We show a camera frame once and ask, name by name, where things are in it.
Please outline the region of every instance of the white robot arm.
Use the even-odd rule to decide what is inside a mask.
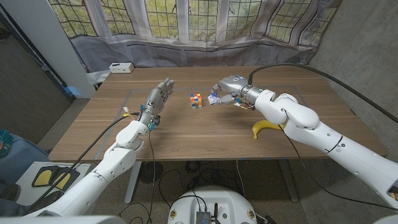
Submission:
[[[132,167],[136,154],[143,148],[141,136],[147,136],[155,124],[158,114],[172,94],[174,81],[166,78],[149,94],[137,120],[131,121],[116,136],[116,142],[105,152],[104,159],[81,181],[68,189],[51,205],[25,217],[89,215],[106,186]]]
[[[398,201],[392,194],[398,193],[398,164],[336,132],[319,120],[316,112],[297,103],[289,94],[262,90],[240,76],[233,75],[222,79],[210,92],[217,96],[221,90],[230,94],[220,98],[217,103],[235,103],[236,97],[245,98],[255,106],[264,117],[274,124],[287,121],[285,134],[298,142],[315,147],[352,174],[368,184],[390,206],[398,208]]]

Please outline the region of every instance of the yellow banana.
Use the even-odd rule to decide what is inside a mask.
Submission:
[[[254,139],[257,139],[257,133],[260,131],[260,129],[262,128],[272,128],[272,129],[276,129],[276,130],[280,130],[279,126],[276,124],[272,124],[271,122],[264,120],[264,121],[259,121],[256,124],[253,125],[253,134],[254,134]]]

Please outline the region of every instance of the small white device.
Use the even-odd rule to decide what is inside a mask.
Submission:
[[[132,70],[134,69],[134,65],[129,62],[129,63],[112,63],[111,66],[109,66],[109,69],[111,70],[112,73],[131,73]]]

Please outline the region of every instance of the curtain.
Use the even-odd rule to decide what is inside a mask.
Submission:
[[[87,73],[135,67],[306,64],[333,0],[49,0]]]

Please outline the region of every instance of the colorful cube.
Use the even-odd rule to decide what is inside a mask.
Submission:
[[[192,109],[202,107],[201,96],[199,93],[191,94],[191,105],[192,105]]]

